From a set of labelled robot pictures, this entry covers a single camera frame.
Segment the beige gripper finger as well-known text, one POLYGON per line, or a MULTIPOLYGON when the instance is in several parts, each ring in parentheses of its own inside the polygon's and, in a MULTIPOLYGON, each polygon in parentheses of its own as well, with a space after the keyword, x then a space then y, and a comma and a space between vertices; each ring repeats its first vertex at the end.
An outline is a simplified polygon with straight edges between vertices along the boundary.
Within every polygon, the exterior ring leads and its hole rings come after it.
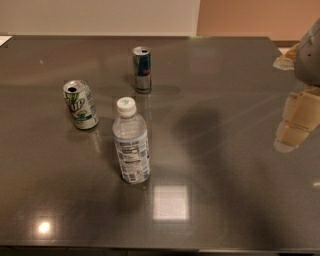
POLYGON ((287 49, 280 57, 278 57, 274 61, 273 66, 284 71, 293 70, 297 48, 298 45, 295 44, 291 48, 287 49))
POLYGON ((308 87, 300 93, 291 92, 286 99, 274 141, 282 153, 297 149, 320 125, 320 88, 308 87))

